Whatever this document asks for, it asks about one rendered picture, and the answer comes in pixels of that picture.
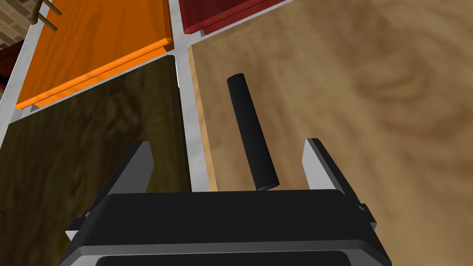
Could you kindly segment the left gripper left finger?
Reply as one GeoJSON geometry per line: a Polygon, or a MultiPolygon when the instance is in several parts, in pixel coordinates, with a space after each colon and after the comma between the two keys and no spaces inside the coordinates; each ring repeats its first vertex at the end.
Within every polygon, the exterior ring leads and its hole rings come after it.
{"type": "Polygon", "coordinates": [[[146,192],[153,168],[149,142],[136,142],[102,188],[99,201],[109,194],[146,192]]]}

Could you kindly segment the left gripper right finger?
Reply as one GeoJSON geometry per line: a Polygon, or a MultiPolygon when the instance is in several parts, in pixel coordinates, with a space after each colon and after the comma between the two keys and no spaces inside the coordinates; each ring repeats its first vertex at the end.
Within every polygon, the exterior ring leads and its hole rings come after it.
{"type": "Polygon", "coordinates": [[[310,189],[339,190],[353,202],[359,202],[354,190],[319,139],[306,139],[302,164],[310,189]]]}

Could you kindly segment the dark brown wooden cupboard door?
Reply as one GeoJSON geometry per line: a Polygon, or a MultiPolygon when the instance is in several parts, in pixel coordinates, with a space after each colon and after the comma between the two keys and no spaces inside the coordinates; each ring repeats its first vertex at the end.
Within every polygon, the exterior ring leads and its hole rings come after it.
{"type": "Polygon", "coordinates": [[[57,266],[65,229],[138,141],[154,159],[149,192],[191,191],[171,55],[10,124],[0,148],[0,266],[57,266]]]}

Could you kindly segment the grey cupboard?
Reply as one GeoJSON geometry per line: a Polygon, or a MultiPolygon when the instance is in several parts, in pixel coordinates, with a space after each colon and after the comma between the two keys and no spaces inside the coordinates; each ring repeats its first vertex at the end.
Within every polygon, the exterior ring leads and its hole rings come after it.
{"type": "MultiPolygon", "coordinates": [[[[174,50],[170,54],[176,58],[176,70],[181,94],[186,145],[190,168],[191,187],[194,192],[214,191],[215,186],[209,184],[204,147],[196,106],[196,93],[191,78],[188,48],[208,36],[200,33],[186,35],[183,33],[182,18],[178,0],[167,0],[170,5],[170,19],[174,37],[174,50]]],[[[12,77],[0,100],[0,146],[7,128],[12,121],[26,117],[32,113],[31,108],[16,110],[16,102],[23,86],[31,59],[35,52],[44,23],[38,22],[29,27],[19,58],[14,66],[12,77]]]]}

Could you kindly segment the light brown wooden cupboard door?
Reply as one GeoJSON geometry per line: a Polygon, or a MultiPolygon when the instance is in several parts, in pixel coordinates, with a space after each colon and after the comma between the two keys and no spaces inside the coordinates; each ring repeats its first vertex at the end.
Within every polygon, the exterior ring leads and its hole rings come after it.
{"type": "Polygon", "coordinates": [[[254,190],[243,73],[280,189],[318,138],[394,266],[473,266],[473,0],[293,0],[188,50],[212,191],[254,190]]]}

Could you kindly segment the orange wooden cupboard door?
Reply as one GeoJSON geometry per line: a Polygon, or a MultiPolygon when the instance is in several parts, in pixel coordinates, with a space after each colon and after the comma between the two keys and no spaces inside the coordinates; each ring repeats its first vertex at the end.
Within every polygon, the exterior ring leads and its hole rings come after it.
{"type": "Polygon", "coordinates": [[[15,107],[43,107],[172,50],[169,0],[53,0],[15,107]]]}

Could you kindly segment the dark red cupboard door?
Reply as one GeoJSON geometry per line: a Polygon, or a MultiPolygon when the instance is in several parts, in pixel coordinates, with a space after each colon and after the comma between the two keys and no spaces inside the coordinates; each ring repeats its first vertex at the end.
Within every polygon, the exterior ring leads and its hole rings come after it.
{"type": "Polygon", "coordinates": [[[221,28],[264,11],[285,0],[178,0],[184,34],[221,28]]]}

